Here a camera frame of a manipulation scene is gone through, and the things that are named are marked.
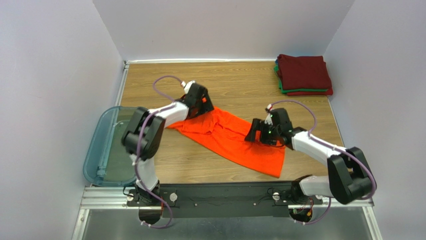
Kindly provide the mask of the orange t-shirt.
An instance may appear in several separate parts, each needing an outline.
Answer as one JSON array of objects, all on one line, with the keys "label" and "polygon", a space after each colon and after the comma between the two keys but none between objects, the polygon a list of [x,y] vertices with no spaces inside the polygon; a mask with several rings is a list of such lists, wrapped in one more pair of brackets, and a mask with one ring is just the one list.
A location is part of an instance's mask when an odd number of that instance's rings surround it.
[{"label": "orange t-shirt", "polygon": [[285,147],[245,141],[250,127],[250,122],[220,108],[168,126],[229,161],[279,178]]}]

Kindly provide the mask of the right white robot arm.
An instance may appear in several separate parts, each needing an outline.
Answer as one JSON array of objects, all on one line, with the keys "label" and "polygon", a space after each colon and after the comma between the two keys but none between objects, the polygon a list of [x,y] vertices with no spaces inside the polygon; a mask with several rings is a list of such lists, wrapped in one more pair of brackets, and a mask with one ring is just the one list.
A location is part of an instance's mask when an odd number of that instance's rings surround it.
[{"label": "right white robot arm", "polygon": [[306,175],[291,183],[294,200],[322,196],[341,204],[371,198],[377,183],[363,151],[324,141],[307,129],[294,127],[284,108],[268,108],[266,119],[255,118],[245,137],[247,142],[278,145],[304,153],[327,167],[327,176]]}]

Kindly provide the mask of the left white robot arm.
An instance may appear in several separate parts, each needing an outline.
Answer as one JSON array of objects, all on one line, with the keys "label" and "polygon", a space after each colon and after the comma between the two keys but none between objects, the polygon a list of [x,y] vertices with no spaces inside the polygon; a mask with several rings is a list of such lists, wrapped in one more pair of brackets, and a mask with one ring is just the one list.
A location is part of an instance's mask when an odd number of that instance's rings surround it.
[{"label": "left white robot arm", "polygon": [[151,196],[159,184],[154,156],[160,147],[164,129],[214,110],[208,90],[203,85],[190,81],[183,85],[183,90],[184,95],[168,105],[153,109],[137,107],[121,138],[121,144],[132,160],[137,189]]}]

